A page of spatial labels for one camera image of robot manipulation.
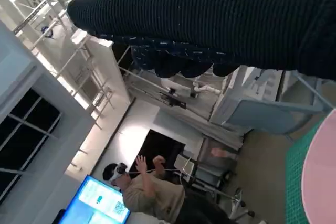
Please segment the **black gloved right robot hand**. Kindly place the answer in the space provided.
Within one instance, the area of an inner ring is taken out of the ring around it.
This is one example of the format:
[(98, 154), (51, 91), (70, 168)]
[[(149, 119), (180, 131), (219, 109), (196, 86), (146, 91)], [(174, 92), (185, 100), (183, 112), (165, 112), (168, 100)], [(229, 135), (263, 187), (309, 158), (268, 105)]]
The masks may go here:
[(71, 0), (73, 24), (168, 65), (252, 66), (335, 79), (335, 0)]

